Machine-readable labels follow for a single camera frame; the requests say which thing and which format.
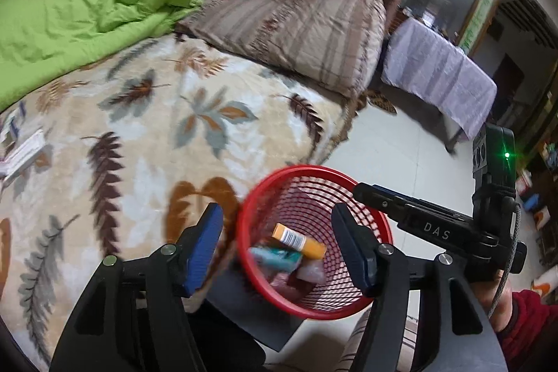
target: table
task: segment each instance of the table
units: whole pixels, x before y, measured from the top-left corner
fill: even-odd
[[[415,19],[393,33],[382,81],[413,93],[453,119],[460,130],[446,143],[453,146],[464,133],[473,139],[486,121],[498,88],[462,50]]]

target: hand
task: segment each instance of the hand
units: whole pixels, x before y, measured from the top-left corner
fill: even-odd
[[[492,305],[492,300],[494,299],[494,295],[498,289],[502,274],[503,271],[499,271],[496,274],[495,279],[490,282],[475,282],[471,284],[473,293],[478,298],[479,303],[487,313]],[[508,325],[510,319],[512,318],[512,312],[512,286],[510,285],[510,281],[507,281],[496,309],[490,318],[490,324],[494,328],[495,332],[499,333]]]

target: red wire basket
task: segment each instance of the red wire basket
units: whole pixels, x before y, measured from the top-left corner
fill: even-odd
[[[267,301],[302,318],[335,320],[370,304],[349,277],[331,227],[331,210],[345,202],[357,223],[369,227],[380,243],[392,243],[386,215],[353,199],[356,181],[322,166],[291,166],[261,181],[246,197],[238,218],[238,254],[248,278]],[[277,293],[260,272],[248,248],[271,236],[275,224],[300,232],[327,246],[326,283],[294,303]]]

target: green comforter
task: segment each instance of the green comforter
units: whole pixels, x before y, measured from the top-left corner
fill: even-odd
[[[203,0],[0,0],[0,113],[34,89],[143,38]]]

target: poster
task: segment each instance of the poster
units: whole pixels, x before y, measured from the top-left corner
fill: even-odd
[[[478,39],[483,27],[488,20],[488,15],[492,10],[492,6],[497,0],[480,0],[476,5],[475,11],[461,40],[459,41],[458,47],[461,48],[465,55],[468,55],[474,46],[476,40]]]

